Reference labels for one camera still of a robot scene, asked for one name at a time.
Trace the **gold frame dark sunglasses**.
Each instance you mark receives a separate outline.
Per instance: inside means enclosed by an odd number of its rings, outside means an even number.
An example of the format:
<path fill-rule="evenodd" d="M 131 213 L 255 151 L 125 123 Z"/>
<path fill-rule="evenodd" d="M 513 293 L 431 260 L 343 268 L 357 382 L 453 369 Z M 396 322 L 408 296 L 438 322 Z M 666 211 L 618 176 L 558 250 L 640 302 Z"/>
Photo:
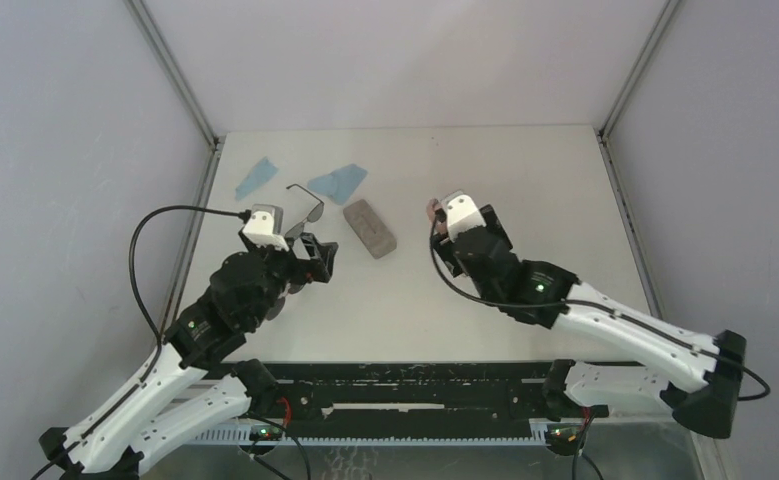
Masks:
<path fill-rule="evenodd" d="M 284 309 L 287 299 L 299 293 L 304 288 L 304 285 L 290 285 L 285 293 L 282 293 L 280 297 L 275 301 L 274 305 L 267 311 L 265 320 L 274 320 Z"/>

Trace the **pink glasses case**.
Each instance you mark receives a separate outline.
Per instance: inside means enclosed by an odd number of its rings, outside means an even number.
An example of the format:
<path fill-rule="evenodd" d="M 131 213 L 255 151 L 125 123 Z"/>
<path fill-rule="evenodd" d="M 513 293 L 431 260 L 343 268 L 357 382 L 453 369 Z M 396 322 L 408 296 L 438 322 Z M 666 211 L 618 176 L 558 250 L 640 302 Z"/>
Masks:
<path fill-rule="evenodd" d="M 435 224 L 437 227 L 439 227 L 443 223 L 440 211 L 441 203 L 439 200 L 436 198 L 430 199 L 426 207 L 426 214 L 430 224 Z"/>

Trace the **light blue cleaning cloth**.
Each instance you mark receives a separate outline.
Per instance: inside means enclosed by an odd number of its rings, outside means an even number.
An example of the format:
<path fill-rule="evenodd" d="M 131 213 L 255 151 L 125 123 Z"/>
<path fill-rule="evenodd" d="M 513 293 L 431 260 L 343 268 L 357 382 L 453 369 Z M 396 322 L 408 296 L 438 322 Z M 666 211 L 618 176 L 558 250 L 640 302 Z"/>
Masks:
<path fill-rule="evenodd" d="M 309 180 L 307 188 L 317 195 L 327 197 L 337 205 L 344 205 L 367 175 L 366 169 L 357 164 L 349 164 Z"/>

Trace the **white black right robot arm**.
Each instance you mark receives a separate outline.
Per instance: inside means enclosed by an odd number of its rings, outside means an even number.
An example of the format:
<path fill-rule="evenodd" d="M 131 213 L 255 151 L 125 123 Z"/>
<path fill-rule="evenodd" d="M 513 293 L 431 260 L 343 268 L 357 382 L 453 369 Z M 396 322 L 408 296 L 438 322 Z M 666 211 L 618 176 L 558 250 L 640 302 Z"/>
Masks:
<path fill-rule="evenodd" d="M 558 265 L 518 257 L 494 209 L 466 196 L 447 207 L 433 201 L 428 216 L 431 260 L 455 293 L 516 322 L 587 336 L 624 353 L 624 366 L 555 361 L 545 384 L 552 418 L 568 408 L 658 412 L 702 436 L 731 436 L 746 399 L 744 336 L 687 330 Z"/>

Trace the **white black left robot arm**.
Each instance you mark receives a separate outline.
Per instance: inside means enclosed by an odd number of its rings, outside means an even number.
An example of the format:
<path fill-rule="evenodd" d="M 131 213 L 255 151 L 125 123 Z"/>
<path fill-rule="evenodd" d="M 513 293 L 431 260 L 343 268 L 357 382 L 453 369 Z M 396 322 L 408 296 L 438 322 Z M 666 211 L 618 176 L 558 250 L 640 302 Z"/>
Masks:
<path fill-rule="evenodd" d="M 279 384 L 257 359 L 231 366 L 205 392 L 172 401 L 275 318 L 288 295 L 328 283 L 339 246 L 299 236 L 308 254 L 286 243 L 248 245 L 212 273 L 203 294 L 166 329 L 137 372 L 95 412 L 71 427 L 52 427 L 39 438 L 49 466 L 65 479 L 137 479 L 172 451 L 233 417 L 263 415 L 279 402 Z"/>

